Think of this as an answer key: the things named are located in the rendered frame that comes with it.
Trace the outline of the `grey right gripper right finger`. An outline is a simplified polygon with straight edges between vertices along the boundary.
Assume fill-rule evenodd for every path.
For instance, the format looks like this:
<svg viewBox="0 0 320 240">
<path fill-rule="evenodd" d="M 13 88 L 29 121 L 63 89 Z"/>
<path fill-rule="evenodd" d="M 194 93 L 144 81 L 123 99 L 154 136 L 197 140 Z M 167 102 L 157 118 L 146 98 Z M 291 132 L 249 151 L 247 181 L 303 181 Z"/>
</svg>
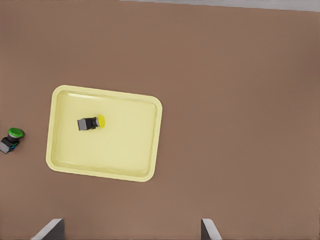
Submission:
<svg viewBox="0 0 320 240">
<path fill-rule="evenodd" d="M 201 219 L 201 240 L 222 240 L 222 237 L 210 218 Z"/>
</svg>

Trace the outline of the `yellow push-button switch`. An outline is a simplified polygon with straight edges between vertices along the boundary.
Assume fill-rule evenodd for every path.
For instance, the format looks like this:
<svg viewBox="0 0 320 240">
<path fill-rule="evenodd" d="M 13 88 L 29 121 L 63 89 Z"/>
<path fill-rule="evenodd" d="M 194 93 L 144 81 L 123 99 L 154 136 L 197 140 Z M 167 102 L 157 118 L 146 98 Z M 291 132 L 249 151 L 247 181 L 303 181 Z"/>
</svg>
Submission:
<svg viewBox="0 0 320 240">
<path fill-rule="evenodd" d="M 88 131 L 94 130 L 96 128 L 104 128 L 106 125 L 106 120 L 103 115 L 82 118 L 77 120 L 78 130 L 79 131 Z"/>
</svg>

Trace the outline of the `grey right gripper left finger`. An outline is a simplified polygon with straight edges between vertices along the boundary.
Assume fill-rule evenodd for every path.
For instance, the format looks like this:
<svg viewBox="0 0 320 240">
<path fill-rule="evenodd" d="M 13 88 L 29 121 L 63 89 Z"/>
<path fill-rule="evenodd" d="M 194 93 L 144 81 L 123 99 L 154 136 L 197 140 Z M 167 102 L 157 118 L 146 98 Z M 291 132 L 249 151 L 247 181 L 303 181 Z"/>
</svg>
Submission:
<svg viewBox="0 0 320 240">
<path fill-rule="evenodd" d="M 44 226 L 30 240 L 65 240 L 65 221 L 55 218 Z"/>
</svg>

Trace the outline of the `green push-button switch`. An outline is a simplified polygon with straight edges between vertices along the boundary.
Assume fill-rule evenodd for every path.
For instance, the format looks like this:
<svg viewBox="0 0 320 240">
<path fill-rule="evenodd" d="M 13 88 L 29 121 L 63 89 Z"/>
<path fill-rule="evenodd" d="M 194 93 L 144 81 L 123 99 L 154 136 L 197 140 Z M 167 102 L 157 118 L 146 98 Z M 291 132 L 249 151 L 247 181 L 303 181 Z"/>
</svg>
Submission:
<svg viewBox="0 0 320 240">
<path fill-rule="evenodd" d="M 11 127 L 8 129 L 7 136 L 0 140 L 0 151 L 4 154 L 12 152 L 20 143 L 20 139 L 25 135 L 20 128 Z"/>
</svg>

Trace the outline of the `pale yellow tray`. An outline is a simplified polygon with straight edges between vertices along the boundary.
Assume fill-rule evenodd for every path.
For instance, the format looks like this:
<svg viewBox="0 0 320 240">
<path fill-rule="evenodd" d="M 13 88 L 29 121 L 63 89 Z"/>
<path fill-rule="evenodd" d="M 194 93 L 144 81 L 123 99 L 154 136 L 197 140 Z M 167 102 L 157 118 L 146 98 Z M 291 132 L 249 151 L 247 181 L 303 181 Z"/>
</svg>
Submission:
<svg viewBox="0 0 320 240">
<path fill-rule="evenodd" d="M 51 97 L 46 163 L 57 172 L 146 182 L 155 172 L 163 107 L 154 96 L 61 85 Z M 104 116 L 79 131 L 77 120 Z"/>
</svg>

